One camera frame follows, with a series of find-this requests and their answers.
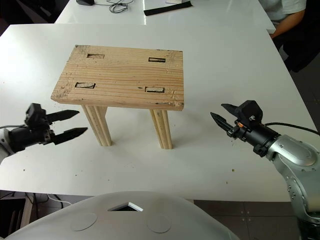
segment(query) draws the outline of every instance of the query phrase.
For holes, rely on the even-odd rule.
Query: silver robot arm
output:
[[[218,114],[211,116],[227,135],[253,146],[253,152],[270,160],[287,184],[302,240],[320,239],[320,153],[312,145],[295,140],[261,123],[263,112],[253,100],[240,106],[222,104],[237,117],[232,126]]]
[[[279,136],[266,158],[273,162],[287,184],[295,215],[320,224],[320,153],[312,145],[287,135]]]

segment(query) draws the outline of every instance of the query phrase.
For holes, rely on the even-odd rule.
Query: rectangular mortise hole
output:
[[[104,54],[87,54],[86,57],[88,59],[104,59],[105,55]]]
[[[165,58],[158,58],[158,57],[149,57],[149,62],[156,62],[156,63],[165,63]]]
[[[164,87],[145,87],[144,91],[146,93],[164,93],[165,88]]]
[[[74,87],[81,89],[94,89],[95,86],[96,84],[92,82],[77,82]]]

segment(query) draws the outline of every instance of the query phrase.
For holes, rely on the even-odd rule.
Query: cable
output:
[[[64,208],[64,205],[63,205],[63,203],[66,203],[66,204],[70,204],[70,205],[72,205],[72,203],[71,202],[68,202],[68,201],[62,201],[61,199],[60,199],[60,197],[58,197],[56,194],[53,194],[57,199],[54,199],[54,198],[52,198],[52,197],[50,197],[50,195],[49,194],[47,194],[48,195],[48,198],[49,199],[51,199],[51,200],[53,200],[53,201],[56,201],[56,202],[59,202],[59,203],[61,203],[61,208],[63,209]]]
[[[2,197],[0,197],[0,199],[3,199],[3,198],[5,198],[5,197],[7,197],[7,196],[9,196],[10,194],[15,194],[16,192],[15,191],[12,191],[12,192],[9,192],[8,194],[6,194],[6,195],[4,195],[4,196],[2,196]]]
[[[57,194],[53,194],[53,196],[55,196],[56,199],[58,199],[59,201],[61,201],[61,198],[58,197]],[[60,202],[60,204],[61,204],[61,209],[63,209],[63,208],[64,208],[64,204],[63,204],[62,202]]]
[[[312,130],[310,128],[303,127],[303,126],[297,126],[297,125],[283,123],[283,122],[269,122],[269,123],[265,124],[265,126],[272,126],[272,125],[281,125],[281,126],[291,127],[291,128],[295,128],[295,129],[301,129],[301,130],[305,130],[305,131],[308,131],[308,132],[311,132],[313,134],[317,134],[320,136],[319,132]]]
[[[113,14],[119,14],[125,11],[128,11],[128,5],[133,3],[134,0],[131,0],[129,2],[123,2],[124,0],[119,0],[117,2],[113,2],[111,0],[106,0],[109,4],[100,4],[95,3],[95,5],[101,5],[101,6],[109,6],[109,11]]]
[[[4,129],[4,128],[22,128],[26,126],[25,124],[22,125],[6,125],[6,126],[0,126],[0,129]]]

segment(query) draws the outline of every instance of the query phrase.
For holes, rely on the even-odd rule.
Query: wooden stool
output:
[[[107,107],[149,109],[161,148],[172,149],[168,110],[184,108],[182,51],[76,45],[51,99],[81,105],[101,146]]]

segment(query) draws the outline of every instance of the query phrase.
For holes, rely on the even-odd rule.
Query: white table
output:
[[[95,0],[106,4],[104,0]],[[109,12],[108,6],[84,6],[70,0],[55,23],[134,24],[134,25],[214,25],[216,22],[254,25],[269,33],[275,27],[258,0],[192,0],[193,7],[145,16],[144,10],[170,6],[166,0],[134,0],[129,10]]]
[[[77,105],[50,99],[75,44],[183,51],[182,112],[169,112],[174,149],[161,149],[144,109],[108,108],[114,145],[99,146],[88,129],[60,145],[34,145],[0,165],[0,189],[33,193],[98,195],[148,190],[188,199],[288,201],[285,181],[253,147],[232,141],[210,117],[234,121],[220,104],[256,100],[263,122],[314,129],[310,115],[265,30],[238,27],[36,24],[12,25],[0,37],[0,126],[21,124],[30,103],[48,113],[79,110],[55,123],[61,133],[89,127]],[[320,148],[315,134],[284,126],[282,134]]]

